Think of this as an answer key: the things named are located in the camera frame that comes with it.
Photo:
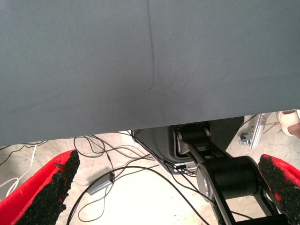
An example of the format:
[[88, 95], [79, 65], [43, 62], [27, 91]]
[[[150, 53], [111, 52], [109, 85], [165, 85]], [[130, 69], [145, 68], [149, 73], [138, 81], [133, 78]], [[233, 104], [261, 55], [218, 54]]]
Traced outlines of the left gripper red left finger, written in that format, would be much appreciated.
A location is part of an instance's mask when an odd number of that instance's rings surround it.
[[66, 209], [75, 174], [80, 165], [76, 150], [63, 152], [40, 168], [0, 202], [2, 225], [54, 225]]

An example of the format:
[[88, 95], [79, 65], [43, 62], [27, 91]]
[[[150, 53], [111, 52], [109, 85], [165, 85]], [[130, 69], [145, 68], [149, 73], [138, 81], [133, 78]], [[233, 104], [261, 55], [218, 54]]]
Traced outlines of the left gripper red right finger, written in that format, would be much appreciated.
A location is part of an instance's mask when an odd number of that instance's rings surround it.
[[300, 223], [300, 171], [286, 161], [263, 154], [258, 169], [278, 209], [287, 217], [290, 225]]

